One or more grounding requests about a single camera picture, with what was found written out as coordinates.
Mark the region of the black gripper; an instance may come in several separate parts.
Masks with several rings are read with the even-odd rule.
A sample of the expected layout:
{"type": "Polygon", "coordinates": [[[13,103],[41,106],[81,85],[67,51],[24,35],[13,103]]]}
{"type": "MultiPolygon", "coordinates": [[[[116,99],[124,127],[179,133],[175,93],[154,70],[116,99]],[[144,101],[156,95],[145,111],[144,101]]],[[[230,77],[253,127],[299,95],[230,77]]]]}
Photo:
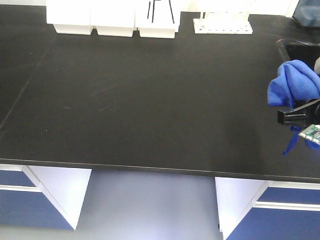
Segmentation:
{"type": "Polygon", "coordinates": [[[278,110],[277,122],[284,126],[295,126],[305,129],[310,125],[320,124],[320,99],[297,100],[294,108],[278,110]]]}

